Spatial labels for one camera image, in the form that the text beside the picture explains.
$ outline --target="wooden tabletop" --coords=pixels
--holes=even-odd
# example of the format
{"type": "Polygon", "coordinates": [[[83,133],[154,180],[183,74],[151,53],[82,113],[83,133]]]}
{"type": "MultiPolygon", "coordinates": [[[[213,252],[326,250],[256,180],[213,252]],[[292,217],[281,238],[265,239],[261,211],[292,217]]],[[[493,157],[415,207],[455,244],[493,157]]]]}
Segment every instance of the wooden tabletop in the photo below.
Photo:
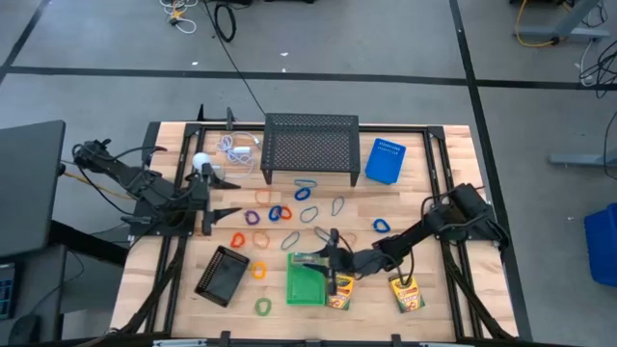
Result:
{"type": "MultiPolygon", "coordinates": [[[[168,151],[154,155],[151,169],[162,173],[169,180],[174,179],[183,129],[182,122],[164,122],[159,129],[156,144],[166,147],[168,151]]],[[[447,125],[444,131],[455,184],[466,182],[474,186],[483,185],[469,128],[447,125]]],[[[214,165],[225,168],[227,175],[245,173],[247,167],[227,163],[226,156],[217,151],[216,143],[224,134],[228,133],[208,131],[204,151],[210,155],[214,165]]],[[[290,221],[270,222],[267,218],[269,208],[255,201],[255,191],[268,188],[258,167],[246,178],[226,177],[225,180],[241,185],[242,189],[213,190],[211,207],[254,209],[261,216],[261,222],[249,227],[243,214],[235,213],[214,226],[212,236],[205,237],[201,236],[201,216],[198,216],[195,236],[189,240],[184,258],[173,336],[216,337],[221,331],[231,331],[232,338],[390,340],[391,334],[401,334],[403,340],[453,341],[442,254],[438,241],[433,238],[427,238],[414,247],[415,277],[426,304],[423,308],[399,313],[388,286],[388,277],[394,272],[380,272],[356,282],[349,310],[291,307],[285,303],[287,252],[282,251],[280,245],[292,231],[300,231],[301,236],[289,252],[315,252],[322,249],[324,242],[313,233],[315,226],[324,229],[337,227],[343,236],[353,233],[357,240],[352,248],[359,251],[370,248],[373,241],[384,237],[374,231],[372,223],[375,219],[388,221],[392,227],[389,234],[399,233],[418,221],[420,203],[431,195],[422,137],[411,133],[361,133],[363,168],[376,138],[390,140],[407,148],[397,183],[381,184],[368,179],[362,172],[354,188],[350,187],[349,174],[345,173],[274,172],[270,201],[287,205],[293,212],[290,221]],[[309,200],[294,199],[293,195],[298,189],[293,183],[295,178],[310,178],[318,182],[309,200]],[[333,217],[332,203],[338,196],[345,197],[345,204],[340,213],[333,217]],[[298,216],[303,209],[311,206],[318,207],[319,215],[312,223],[304,224],[298,216]],[[260,249],[252,242],[256,230],[267,232],[270,238],[267,249],[260,249]],[[256,280],[250,274],[245,274],[229,306],[223,308],[195,294],[194,289],[216,248],[219,245],[228,247],[232,235],[237,231],[247,236],[245,246],[238,252],[251,261],[265,262],[267,275],[263,280],[256,280]],[[255,301],[261,297],[272,301],[272,309],[267,317],[257,316],[254,310],[255,301]]],[[[242,135],[236,136],[234,141],[235,146],[254,144],[249,137],[242,135]]],[[[254,150],[255,158],[258,159],[260,151],[256,147],[254,150]]],[[[439,150],[434,150],[435,157],[440,158],[439,150]]],[[[441,173],[441,162],[437,162],[438,173],[441,173]]],[[[267,195],[260,193],[259,199],[267,200],[267,195]]],[[[148,295],[160,245],[160,237],[143,237],[131,250],[122,276],[112,327],[123,326],[148,295]]],[[[471,241],[467,247],[478,297],[504,330],[517,334],[498,250],[491,242],[485,241],[471,241]]],[[[452,251],[457,258],[456,249],[452,248],[452,251]]],[[[407,272],[409,267],[410,260],[406,258],[401,269],[407,272]]],[[[466,334],[470,335],[467,303],[460,290],[459,297],[466,334]]],[[[159,307],[167,305],[167,298],[168,294],[164,293],[159,307]]],[[[160,330],[165,309],[159,308],[158,312],[156,329],[160,330]]]]}

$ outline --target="green plastic container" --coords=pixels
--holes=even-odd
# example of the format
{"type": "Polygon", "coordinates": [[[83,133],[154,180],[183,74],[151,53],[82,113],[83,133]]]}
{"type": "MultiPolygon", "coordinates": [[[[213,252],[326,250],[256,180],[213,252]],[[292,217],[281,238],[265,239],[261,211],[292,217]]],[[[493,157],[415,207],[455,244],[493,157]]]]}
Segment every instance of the green plastic container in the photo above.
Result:
{"type": "Polygon", "coordinates": [[[294,254],[287,255],[287,304],[290,306],[326,305],[326,278],[318,271],[294,263],[293,257],[294,254]]]}

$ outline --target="blue box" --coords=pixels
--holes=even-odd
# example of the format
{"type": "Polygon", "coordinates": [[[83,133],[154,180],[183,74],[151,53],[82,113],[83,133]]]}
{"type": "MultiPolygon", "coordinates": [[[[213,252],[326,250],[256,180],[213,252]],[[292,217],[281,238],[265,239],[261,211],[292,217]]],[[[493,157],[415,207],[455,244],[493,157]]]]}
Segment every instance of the blue box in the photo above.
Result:
{"type": "Polygon", "coordinates": [[[368,178],[382,183],[395,183],[405,159],[405,150],[406,148],[399,144],[375,139],[364,173],[368,178]]]}
{"type": "Polygon", "coordinates": [[[585,217],[584,223],[591,277],[617,286],[617,203],[585,217]]]}

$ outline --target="gray floor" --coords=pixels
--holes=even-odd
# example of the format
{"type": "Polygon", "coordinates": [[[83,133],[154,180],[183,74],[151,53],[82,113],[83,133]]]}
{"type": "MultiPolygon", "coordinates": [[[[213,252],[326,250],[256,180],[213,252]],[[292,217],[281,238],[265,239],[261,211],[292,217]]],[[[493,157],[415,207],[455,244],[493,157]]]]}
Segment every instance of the gray floor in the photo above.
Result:
{"type": "MultiPolygon", "coordinates": [[[[0,0],[0,62],[38,3],[0,0]]],[[[576,82],[585,43],[523,48],[511,36],[516,7],[505,0],[459,3],[477,78],[576,82]]],[[[617,18],[611,5],[611,18],[617,18]]],[[[238,36],[229,52],[242,70],[464,77],[447,0],[318,0],[312,6],[257,1],[236,14],[238,36]]],[[[563,14],[562,8],[535,7],[523,21],[563,14]]],[[[165,24],[156,0],[52,0],[14,65],[232,71],[204,12],[194,8],[187,17],[198,23],[191,36],[165,24]]],[[[617,33],[617,19],[605,26],[617,33]]],[[[590,61],[610,42],[594,47],[590,61]]],[[[467,87],[249,83],[266,112],[469,124],[483,161],[467,87]]],[[[552,152],[599,152],[617,94],[599,101],[583,91],[493,88],[481,89],[480,96],[534,339],[610,345],[617,332],[617,289],[591,280],[582,219],[614,201],[617,182],[600,170],[550,166],[546,158],[552,152]]],[[[64,120],[68,159],[70,146],[90,139],[112,139],[113,151],[138,146],[149,121],[191,120],[201,103],[210,117],[221,117],[230,106],[241,120],[261,119],[239,80],[9,74],[0,85],[0,127],[64,120]]],[[[112,186],[100,175],[96,180],[112,186]]],[[[57,220],[97,232],[115,226],[119,216],[89,187],[60,179],[57,220]]],[[[123,230],[104,236],[124,237],[123,230]]],[[[78,310],[67,317],[66,336],[99,334],[109,322],[121,270],[89,259],[86,266],[86,274],[66,288],[63,311],[78,310]]],[[[77,270],[70,260],[67,276],[77,270]]]]}

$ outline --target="yellow crayon box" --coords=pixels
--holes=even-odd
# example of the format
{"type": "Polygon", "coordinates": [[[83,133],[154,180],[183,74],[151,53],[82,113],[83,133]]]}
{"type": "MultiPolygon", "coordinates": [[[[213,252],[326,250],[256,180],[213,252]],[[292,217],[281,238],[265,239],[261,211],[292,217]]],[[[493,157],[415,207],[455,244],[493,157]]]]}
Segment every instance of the yellow crayon box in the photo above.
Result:
{"type": "Polygon", "coordinates": [[[402,284],[398,276],[389,278],[389,286],[392,288],[398,309],[401,313],[410,312],[420,307],[424,307],[424,300],[420,295],[420,288],[417,286],[416,278],[408,284],[402,284]]]}
{"type": "Polygon", "coordinates": [[[336,295],[328,295],[328,306],[339,309],[349,309],[353,288],[353,277],[336,274],[336,295]]]}

